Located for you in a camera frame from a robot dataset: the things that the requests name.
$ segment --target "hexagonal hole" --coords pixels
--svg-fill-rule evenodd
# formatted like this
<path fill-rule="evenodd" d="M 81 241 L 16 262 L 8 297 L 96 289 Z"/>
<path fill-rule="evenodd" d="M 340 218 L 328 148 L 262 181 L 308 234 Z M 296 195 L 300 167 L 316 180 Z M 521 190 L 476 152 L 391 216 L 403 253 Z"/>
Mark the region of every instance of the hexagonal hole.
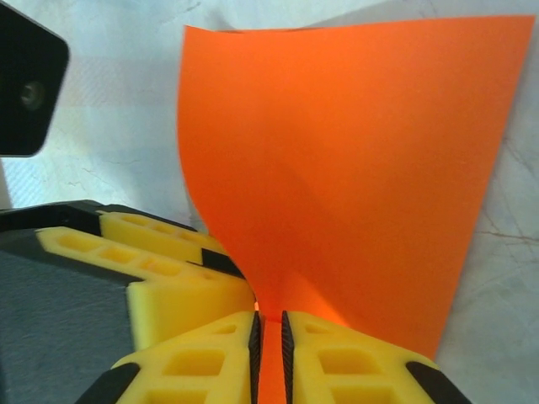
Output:
<path fill-rule="evenodd" d="M 327 334 L 329 333 L 328 330 L 325 328 L 322 328 L 320 326 L 317 326 L 316 324 L 307 324 L 305 326 L 305 331 L 307 331 L 309 334 Z"/>
<path fill-rule="evenodd" d="M 372 375 L 380 368 L 368 354 L 353 348 L 326 349 L 318 353 L 323 373 L 327 375 Z"/>
<path fill-rule="evenodd" d="M 157 223 L 153 227 L 153 230 L 159 231 L 160 233 L 163 233 L 163 234 L 172 235 L 176 231 L 178 231 L 178 228 L 176 228 L 175 226 L 172 226 L 172 225 L 167 225 L 166 223 Z"/>
<path fill-rule="evenodd" d="M 391 387 L 347 385 L 333 387 L 335 404 L 402 404 Z"/>
<path fill-rule="evenodd" d="M 234 334 L 237 330 L 237 327 L 234 324 L 229 324 L 223 328 L 218 329 L 214 334 Z"/>
<path fill-rule="evenodd" d="M 224 361 L 222 351 L 190 349 L 178 352 L 163 373 L 174 376 L 217 376 Z"/>
<path fill-rule="evenodd" d="M 62 247 L 80 251 L 81 253 L 88 253 L 103 244 L 100 239 L 77 233 L 64 234 L 57 239 L 57 242 Z"/>
<path fill-rule="evenodd" d="M 175 262 L 159 258 L 145 259 L 139 265 L 139 268 L 166 276 L 174 276 L 181 272 L 180 266 Z"/>
<path fill-rule="evenodd" d="M 108 247 L 99 256 L 116 263 L 129 263 L 139 255 L 138 252 L 117 246 Z"/>
<path fill-rule="evenodd" d="M 146 226 L 151 221 L 147 217 L 141 215 L 124 215 L 121 219 L 137 226 Z"/>
<path fill-rule="evenodd" d="M 150 391 L 144 404 L 204 404 L 207 391 Z"/>

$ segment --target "white marble surface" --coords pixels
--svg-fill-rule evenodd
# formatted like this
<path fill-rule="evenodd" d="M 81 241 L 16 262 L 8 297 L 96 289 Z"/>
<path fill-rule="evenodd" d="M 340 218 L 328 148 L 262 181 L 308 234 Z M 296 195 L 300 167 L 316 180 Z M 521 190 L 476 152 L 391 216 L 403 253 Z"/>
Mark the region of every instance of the white marble surface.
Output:
<path fill-rule="evenodd" d="M 10 203 L 90 198 L 178 221 L 191 219 L 175 140 L 183 24 L 270 28 L 539 13 L 537 0 L 8 3 L 63 36 L 72 50 L 44 150 L 3 160 Z M 438 355 L 477 404 L 539 403 L 538 34 L 536 27 Z M 7 203 L 0 183 L 0 204 Z"/>

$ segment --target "yellow foam pad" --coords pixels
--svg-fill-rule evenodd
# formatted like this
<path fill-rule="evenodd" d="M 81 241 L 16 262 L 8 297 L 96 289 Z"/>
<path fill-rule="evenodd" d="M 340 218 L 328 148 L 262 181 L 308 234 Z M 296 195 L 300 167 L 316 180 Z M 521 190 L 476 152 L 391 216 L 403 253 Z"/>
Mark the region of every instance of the yellow foam pad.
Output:
<path fill-rule="evenodd" d="M 254 313 L 239 312 L 133 353 L 139 374 L 117 404 L 249 404 Z"/>
<path fill-rule="evenodd" d="M 288 312 L 293 404 L 432 404 L 407 362 L 426 357 L 301 312 Z"/>
<path fill-rule="evenodd" d="M 39 230 L 37 237 L 49 253 L 143 279 L 127 287 L 136 349 L 253 309 L 243 279 L 66 227 Z"/>
<path fill-rule="evenodd" d="M 182 261 L 202 264 L 201 248 L 226 254 L 211 236 L 143 215 L 102 212 L 99 224 L 104 238 Z"/>

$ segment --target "gray surface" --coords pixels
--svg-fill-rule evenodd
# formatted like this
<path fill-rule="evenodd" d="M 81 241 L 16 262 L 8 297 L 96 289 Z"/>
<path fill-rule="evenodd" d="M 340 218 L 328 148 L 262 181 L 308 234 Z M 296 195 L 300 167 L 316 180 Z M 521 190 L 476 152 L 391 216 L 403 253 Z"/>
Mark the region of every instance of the gray surface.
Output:
<path fill-rule="evenodd" d="M 80 271 L 92 266 L 63 258 L 43 262 L 47 258 L 32 231 L 12 242 L 5 234 L 0 233 L 0 402 L 73 404 L 133 351 L 125 280 L 89 276 Z"/>

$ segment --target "black rubber strip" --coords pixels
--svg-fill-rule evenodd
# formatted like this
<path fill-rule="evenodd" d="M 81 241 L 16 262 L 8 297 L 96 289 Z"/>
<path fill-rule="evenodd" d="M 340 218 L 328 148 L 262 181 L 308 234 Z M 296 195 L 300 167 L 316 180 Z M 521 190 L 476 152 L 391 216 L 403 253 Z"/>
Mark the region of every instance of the black rubber strip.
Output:
<path fill-rule="evenodd" d="M 0 231 L 65 226 L 94 234 L 95 236 L 101 236 L 98 210 L 142 215 L 169 225 L 196 231 L 191 226 L 150 215 L 128 206 L 102 205 L 93 200 L 74 200 L 22 209 L 3 210 L 0 212 Z"/>
<path fill-rule="evenodd" d="M 285 369 L 286 403 L 292 404 L 294 391 L 294 335 L 286 311 L 283 311 L 281 341 L 283 347 L 283 367 Z"/>
<path fill-rule="evenodd" d="M 130 363 L 104 372 L 75 404 L 115 404 L 140 370 L 138 364 Z"/>
<path fill-rule="evenodd" d="M 435 404 L 472 404 L 438 369 L 419 362 L 408 362 L 406 369 Z"/>
<path fill-rule="evenodd" d="M 249 335 L 249 373 L 251 375 L 251 404 L 259 401 L 260 354 L 262 353 L 262 328 L 260 315 L 256 311 Z"/>

